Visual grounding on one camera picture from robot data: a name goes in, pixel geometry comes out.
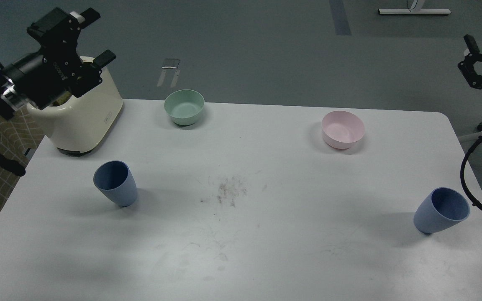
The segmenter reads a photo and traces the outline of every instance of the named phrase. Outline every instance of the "bowl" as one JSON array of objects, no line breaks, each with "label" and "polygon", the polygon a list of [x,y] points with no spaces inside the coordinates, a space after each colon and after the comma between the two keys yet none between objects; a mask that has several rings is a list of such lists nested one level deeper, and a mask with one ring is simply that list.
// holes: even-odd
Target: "bowl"
[{"label": "bowl", "polygon": [[194,90],[179,90],[165,99],[165,111],[178,125],[191,125],[202,116],[204,97]]},{"label": "bowl", "polygon": [[347,111],[333,111],[321,122],[323,140],[333,148],[347,149],[360,141],[365,133],[364,123]]}]

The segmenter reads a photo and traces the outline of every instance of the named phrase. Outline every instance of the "white table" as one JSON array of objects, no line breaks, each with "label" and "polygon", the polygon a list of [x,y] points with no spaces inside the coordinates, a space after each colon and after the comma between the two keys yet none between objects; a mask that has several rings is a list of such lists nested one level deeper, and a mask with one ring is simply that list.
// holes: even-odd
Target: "white table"
[{"label": "white table", "polygon": [[[431,190],[461,191],[444,115],[350,109],[367,133],[340,151],[331,108],[207,103],[180,128],[162,105],[127,99],[82,158],[42,141],[0,214],[0,300],[482,300],[482,212],[413,226]],[[109,160],[136,179],[128,208],[92,184]]]}]

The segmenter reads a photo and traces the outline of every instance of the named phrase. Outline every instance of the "black robotic arm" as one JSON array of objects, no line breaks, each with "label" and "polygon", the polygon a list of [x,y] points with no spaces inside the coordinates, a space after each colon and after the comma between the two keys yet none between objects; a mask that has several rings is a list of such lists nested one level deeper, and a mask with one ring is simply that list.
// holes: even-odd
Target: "black robotic arm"
[{"label": "black robotic arm", "polygon": [[[101,84],[101,69],[115,54],[106,50],[87,63],[76,51],[81,30],[99,18],[92,8],[81,14],[54,8],[32,23],[27,33],[40,49],[7,67],[0,63],[0,115],[8,120],[27,103],[44,109],[67,93],[81,97]],[[18,176],[25,174],[23,166],[1,154],[0,166]]]}]

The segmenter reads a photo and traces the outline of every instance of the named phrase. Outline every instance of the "dirt stain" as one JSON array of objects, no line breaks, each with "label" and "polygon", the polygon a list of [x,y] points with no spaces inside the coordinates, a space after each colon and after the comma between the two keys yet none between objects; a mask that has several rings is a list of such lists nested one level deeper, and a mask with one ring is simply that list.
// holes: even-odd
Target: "dirt stain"
[{"label": "dirt stain", "polygon": [[217,200],[219,204],[229,202],[231,207],[236,207],[236,198],[246,196],[245,179],[239,176],[225,178],[218,186]]}]

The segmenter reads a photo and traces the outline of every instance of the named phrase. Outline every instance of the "cream appliance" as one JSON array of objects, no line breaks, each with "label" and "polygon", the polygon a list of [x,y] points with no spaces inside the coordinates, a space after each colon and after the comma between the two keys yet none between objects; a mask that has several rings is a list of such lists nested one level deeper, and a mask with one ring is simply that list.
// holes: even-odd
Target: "cream appliance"
[{"label": "cream appliance", "polygon": [[[92,61],[92,57],[81,57]],[[91,152],[103,140],[122,110],[122,98],[109,74],[102,68],[102,82],[82,97],[70,97],[61,105],[42,110],[27,105],[32,118],[57,149],[71,156]]]}]

